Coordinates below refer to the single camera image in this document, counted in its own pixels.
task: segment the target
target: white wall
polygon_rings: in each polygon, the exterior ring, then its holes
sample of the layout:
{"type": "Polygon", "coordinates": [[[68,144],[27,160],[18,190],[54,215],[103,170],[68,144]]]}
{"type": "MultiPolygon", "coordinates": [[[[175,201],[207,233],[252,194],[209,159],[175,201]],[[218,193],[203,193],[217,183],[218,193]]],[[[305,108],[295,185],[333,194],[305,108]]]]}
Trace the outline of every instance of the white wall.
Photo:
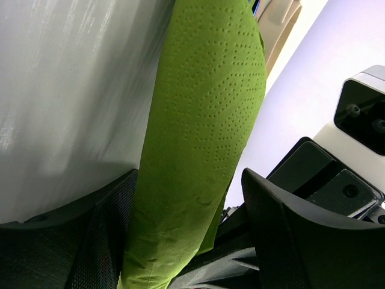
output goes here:
{"type": "Polygon", "coordinates": [[[267,94],[226,205],[243,202],[243,168],[267,176],[333,119],[343,81],[375,64],[385,65],[385,1],[329,0],[267,94]]]}
{"type": "Polygon", "coordinates": [[[273,69],[270,72],[269,78],[266,84],[266,93],[269,92],[272,85],[281,74],[283,68],[287,65],[290,58],[294,54],[298,45],[304,39],[310,27],[325,7],[328,0],[301,0],[302,10],[298,17],[297,23],[294,25],[282,51],[275,63],[273,69]]]}

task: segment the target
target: screw hole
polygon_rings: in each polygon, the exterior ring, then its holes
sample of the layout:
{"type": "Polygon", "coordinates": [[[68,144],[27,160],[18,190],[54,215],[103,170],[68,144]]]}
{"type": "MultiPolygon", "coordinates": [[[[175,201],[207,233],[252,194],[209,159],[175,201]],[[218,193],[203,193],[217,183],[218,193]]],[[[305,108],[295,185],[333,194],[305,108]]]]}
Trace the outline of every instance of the screw hole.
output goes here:
{"type": "Polygon", "coordinates": [[[354,197],[357,197],[359,194],[359,189],[355,185],[347,185],[342,189],[342,193],[352,199],[354,197]]]}
{"type": "Polygon", "coordinates": [[[381,215],[377,220],[380,224],[385,225],[385,215],[381,215]]]}

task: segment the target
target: green paper towel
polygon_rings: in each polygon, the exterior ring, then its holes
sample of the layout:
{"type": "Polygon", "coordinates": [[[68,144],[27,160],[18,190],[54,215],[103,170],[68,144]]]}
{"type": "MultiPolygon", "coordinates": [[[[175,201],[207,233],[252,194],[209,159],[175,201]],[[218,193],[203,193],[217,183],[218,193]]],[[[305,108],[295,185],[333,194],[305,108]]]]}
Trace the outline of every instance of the green paper towel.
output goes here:
{"type": "Polygon", "coordinates": [[[255,123],[265,81],[260,35],[247,0],[176,0],[120,286],[167,288],[201,245],[203,251],[211,246],[216,212],[255,123]]]}

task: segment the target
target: camera lens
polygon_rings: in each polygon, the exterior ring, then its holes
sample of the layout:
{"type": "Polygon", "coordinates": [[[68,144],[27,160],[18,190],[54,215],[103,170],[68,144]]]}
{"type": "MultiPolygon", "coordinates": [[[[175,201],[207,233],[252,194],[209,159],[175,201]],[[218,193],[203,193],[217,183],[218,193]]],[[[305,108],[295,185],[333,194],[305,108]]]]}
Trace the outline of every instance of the camera lens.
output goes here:
{"type": "Polygon", "coordinates": [[[342,192],[343,194],[348,198],[357,197],[359,194],[359,188],[357,188],[355,185],[347,185],[343,188],[342,192]]]}
{"type": "Polygon", "coordinates": [[[346,108],[349,116],[351,117],[359,117],[361,114],[361,109],[358,105],[356,104],[349,104],[346,108]]]}
{"type": "Polygon", "coordinates": [[[385,225],[385,215],[381,215],[380,217],[378,217],[378,222],[380,224],[385,225]]]}
{"type": "Polygon", "coordinates": [[[376,119],[373,121],[373,129],[379,134],[385,134],[385,120],[376,119]]]}

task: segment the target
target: camera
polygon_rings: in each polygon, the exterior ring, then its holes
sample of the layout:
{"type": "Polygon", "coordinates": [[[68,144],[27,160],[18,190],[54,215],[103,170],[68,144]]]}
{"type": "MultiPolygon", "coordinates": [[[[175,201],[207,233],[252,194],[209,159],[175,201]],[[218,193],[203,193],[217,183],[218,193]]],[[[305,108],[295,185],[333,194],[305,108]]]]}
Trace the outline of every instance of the camera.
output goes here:
{"type": "Polygon", "coordinates": [[[333,121],[313,140],[385,192],[385,66],[344,82],[333,121]]]}

